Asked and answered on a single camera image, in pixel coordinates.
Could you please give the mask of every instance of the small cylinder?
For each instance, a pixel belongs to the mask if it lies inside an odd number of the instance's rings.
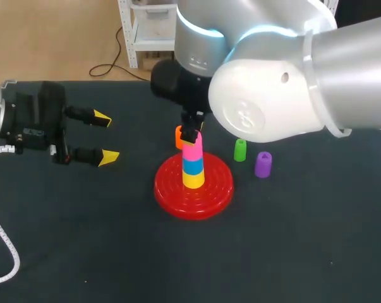
[[[175,130],[175,145],[176,145],[176,148],[179,150],[183,148],[183,142],[180,138],[180,136],[182,135],[181,128],[182,127],[179,125]]]
[[[246,160],[246,141],[238,139],[235,142],[234,160],[243,162]]]
[[[200,133],[195,144],[183,142],[182,180],[183,185],[190,189],[204,185],[203,140]]]
[[[266,151],[258,154],[255,164],[255,175],[264,179],[270,176],[272,171],[272,155]]]

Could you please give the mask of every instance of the blue ring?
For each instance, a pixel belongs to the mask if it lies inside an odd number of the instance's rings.
[[[201,174],[203,168],[203,158],[197,161],[187,161],[186,159],[183,159],[183,171],[186,172],[188,175]]]

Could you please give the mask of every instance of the purple cup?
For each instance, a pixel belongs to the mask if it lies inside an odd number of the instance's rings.
[[[258,178],[267,178],[272,171],[272,155],[267,151],[259,153],[255,164],[255,175]]]

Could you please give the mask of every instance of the green cup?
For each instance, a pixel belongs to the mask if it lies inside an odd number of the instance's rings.
[[[246,160],[246,141],[238,139],[235,142],[234,160],[243,162]]]

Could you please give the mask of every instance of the wooden floor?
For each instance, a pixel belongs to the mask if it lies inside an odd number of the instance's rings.
[[[116,56],[120,26],[117,0],[0,0],[0,83],[10,78],[91,80],[92,66],[112,63]],[[117,64],[127,67],[123,34],[120,41]],[[118,69],[100,79],[135,80]]]

